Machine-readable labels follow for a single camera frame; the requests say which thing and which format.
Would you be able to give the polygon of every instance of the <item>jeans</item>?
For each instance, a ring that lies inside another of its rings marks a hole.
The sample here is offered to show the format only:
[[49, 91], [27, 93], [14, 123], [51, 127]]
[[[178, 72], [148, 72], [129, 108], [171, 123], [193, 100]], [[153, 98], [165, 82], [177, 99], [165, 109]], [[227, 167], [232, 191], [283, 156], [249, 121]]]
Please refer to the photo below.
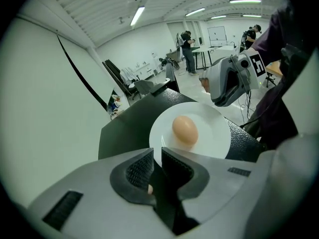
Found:
[[195, 60], [191, 49], [183, 49], [183, 55], [186, 60], [186, 70], [195, 73]]

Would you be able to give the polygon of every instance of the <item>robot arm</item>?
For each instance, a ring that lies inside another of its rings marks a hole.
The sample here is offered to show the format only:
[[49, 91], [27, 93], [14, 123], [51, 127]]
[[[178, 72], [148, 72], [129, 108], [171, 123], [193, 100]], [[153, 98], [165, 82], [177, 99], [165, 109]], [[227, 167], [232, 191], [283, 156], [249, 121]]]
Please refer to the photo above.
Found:
[[226, 107], [251, 89], [259, 89], [266, 79], [265, 65], [258, 51], [245, 50], [217, 60], [199, 77], [207, 79], [212, 101], [216, 106]]

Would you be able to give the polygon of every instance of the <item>office chair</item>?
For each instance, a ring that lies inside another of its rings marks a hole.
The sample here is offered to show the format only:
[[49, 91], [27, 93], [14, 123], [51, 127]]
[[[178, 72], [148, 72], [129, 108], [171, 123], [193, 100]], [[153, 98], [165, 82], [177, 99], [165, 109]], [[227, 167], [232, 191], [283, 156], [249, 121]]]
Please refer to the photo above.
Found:
[[145, 80], [136, 81], [134, 85], [142, 95], [147, 95], [151, 88], [154, 87], [153, 82]]

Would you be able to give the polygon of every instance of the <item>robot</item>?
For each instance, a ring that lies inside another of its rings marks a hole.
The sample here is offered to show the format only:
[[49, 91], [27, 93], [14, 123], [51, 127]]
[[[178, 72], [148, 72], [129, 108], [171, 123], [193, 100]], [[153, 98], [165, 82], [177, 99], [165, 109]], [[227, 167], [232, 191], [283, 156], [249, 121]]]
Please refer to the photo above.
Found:
[[[222, 58], [203, 73], [211, 99], [228, 106], [266, 78], [257, 51]], [[296, 136], [256, 163], [162, 148], [162, 170], [176, 191], [172, 231], [148, 194], [153, 149], [86, 164], [40, 194], [29, 220], [46, 238], [267, 238], [311, 188], [319, 165], [317, 135]]]

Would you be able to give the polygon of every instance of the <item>ceiling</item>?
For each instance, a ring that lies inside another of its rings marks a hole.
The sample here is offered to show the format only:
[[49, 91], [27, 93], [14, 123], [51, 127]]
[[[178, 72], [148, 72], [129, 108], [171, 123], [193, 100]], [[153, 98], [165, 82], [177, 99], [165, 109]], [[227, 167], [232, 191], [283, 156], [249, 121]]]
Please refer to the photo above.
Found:
[[56, 0], [92, 40], [96, 47], [130, 31], [130, 23], [139, 6], [146, 8], [136, 27], [171, 20], [183, 20], [185, 14], [205, 7], [187, 19], [209, 20], [213, 16], [257, 14], [269, 18], [285, 0], [262, 0], [261, 4], [230, 4], [230, 0]]

